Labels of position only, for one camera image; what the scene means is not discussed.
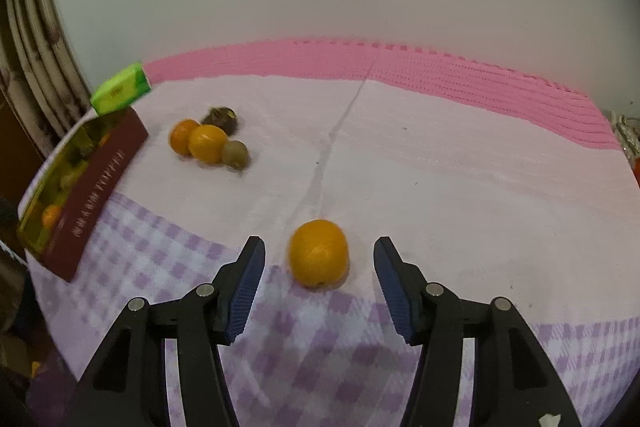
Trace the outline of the large orange fruit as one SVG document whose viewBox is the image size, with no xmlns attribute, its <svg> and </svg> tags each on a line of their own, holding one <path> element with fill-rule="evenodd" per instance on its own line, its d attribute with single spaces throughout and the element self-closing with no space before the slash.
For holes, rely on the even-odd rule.
<svg viewBox="0 0 640 427">
<path fill-rule="evenodd" d="M 304 223 L 288 241 L 288 266 L 299 285 L 311 289 L 335 287 L 349 270 L 346 235 L 332 221 Z"/>
</svg>

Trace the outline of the green-brown kiwi fruit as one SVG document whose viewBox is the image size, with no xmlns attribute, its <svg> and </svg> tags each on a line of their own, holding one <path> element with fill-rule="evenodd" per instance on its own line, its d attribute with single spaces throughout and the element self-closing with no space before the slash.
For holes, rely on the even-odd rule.
<svg viewBox="0 0 640 427">
<path fill-rule="evenodd" d="M 250 153 L 241 141 L 228 141 L 221 151 L 222 163 L 236 171 L 244 170 L 250 163 Z"/>
</svg>

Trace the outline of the pink purple checked tablecloth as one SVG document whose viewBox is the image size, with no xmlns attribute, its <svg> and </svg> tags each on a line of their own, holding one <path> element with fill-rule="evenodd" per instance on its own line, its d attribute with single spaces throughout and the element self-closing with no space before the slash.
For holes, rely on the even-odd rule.
<svg viewBox="0 0 640 427">
<path fill-rule="evenodd" d="M 55 346 L 80 375 L 131 298 L 175 299 L 248 236 L 266 269 L 245 332 L 221 352 L 245 426 L 395 426 L 419 358 L 390 323 L 374 242 L 464 299 L 510 298 L 582 423 L 639 367 L 639 187 L 593 101 L 461 57 L 330 40 L 225 46 L 146 63 L 149 136 L 76 277 L 37 263 Z M 230 107 L 242 171 L 171 150 L 177 122 Z M 337 286 L 303 287 L 288 241 L 323 219 L 346 235 Z"/>
</svg>

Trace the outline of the red toffee gift box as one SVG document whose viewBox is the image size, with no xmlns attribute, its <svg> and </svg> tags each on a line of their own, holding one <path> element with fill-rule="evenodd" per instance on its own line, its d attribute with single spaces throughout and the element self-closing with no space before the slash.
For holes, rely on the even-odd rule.
<svg viewBox="0 0 640 427">
<path fill-rule="evenodd" d="M 131 107 L 88 119 L 70 134 L 44 170 L 17 230 L 40 265 L 73 280 L 103 207 L 148 136 Z"/>
</svg>

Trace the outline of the yellow-orange round fruit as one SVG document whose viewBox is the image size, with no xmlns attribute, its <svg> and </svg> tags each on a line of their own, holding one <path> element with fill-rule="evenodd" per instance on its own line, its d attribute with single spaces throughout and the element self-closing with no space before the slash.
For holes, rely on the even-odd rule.
<svg viewBox="0 0 640 427">
<path fill-rule="evenodd" d="M 191 132 L 188 149 L 193 158 L 205 165 L 218 165 L 222 149 L 229 138 L 224 130 L 212 124 L 202 124 Z"/>
</svg>

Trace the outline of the small orange behind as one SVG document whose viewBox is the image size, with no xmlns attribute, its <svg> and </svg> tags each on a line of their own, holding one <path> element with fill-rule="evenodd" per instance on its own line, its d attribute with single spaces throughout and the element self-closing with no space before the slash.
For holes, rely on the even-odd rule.
<svg viewBox="0 0 640 427">
<path fill-rule="evenodd" d="M 177 122 L 168 136 L 171 150 L 179 156 L 190 157 L 189 143 L 191 134 L 199 127 L 201 127 L 201 124 L 194 119 L 185 119 Z"/>
</svg>

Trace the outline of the clutter at right edge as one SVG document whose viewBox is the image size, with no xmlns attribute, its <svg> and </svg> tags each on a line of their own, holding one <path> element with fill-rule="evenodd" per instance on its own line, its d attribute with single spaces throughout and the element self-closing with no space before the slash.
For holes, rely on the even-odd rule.
<svg viewBox="0 0 640 427">
<path fill-rule="evenodd" d="M 603 116 L 608 120 L 620 147 L 622 148 L 634 177 L 639 180 L 639 119 L 627 118 L 623 114 L 609 109 L 602 109 Z"/>
</svg>

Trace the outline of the dark brown wrinkled fruit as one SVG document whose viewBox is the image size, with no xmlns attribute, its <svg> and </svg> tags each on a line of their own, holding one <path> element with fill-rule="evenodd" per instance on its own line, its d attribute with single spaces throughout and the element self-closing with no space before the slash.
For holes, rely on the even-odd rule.
<svg viewBox="0 0 640 427">
<path fill-rule="evenodd" d="M 238 130 L 239 119 L 230 107 L 211 107 L 201 124 L 211 124 L 221 129 L 226 135 L 234 135 Z"/>
</svg>

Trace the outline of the green tissue pack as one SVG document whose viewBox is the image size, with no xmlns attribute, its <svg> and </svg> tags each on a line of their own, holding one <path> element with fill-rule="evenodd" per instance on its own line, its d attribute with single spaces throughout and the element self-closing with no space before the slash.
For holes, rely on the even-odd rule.
<svg viewBox="0 0 640 427">
<path fill-rule="evenodd" d="M 98 115 L 105 115 L 130 106 L 150 91 L 142 63 L 137 62 L 100 84 L 90 103 Z"/>
</svg>

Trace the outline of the beige pleated curtain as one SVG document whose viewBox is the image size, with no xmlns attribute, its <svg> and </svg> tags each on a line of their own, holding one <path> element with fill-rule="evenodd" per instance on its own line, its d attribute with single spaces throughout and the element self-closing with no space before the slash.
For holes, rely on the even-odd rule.
<svg viewBox="0 0 640 427">
<path fill-rule="evenodd" d="M 1 0 L 1 94 L 42 156 L 89 109 L 54 0 Z"/>
</svg>

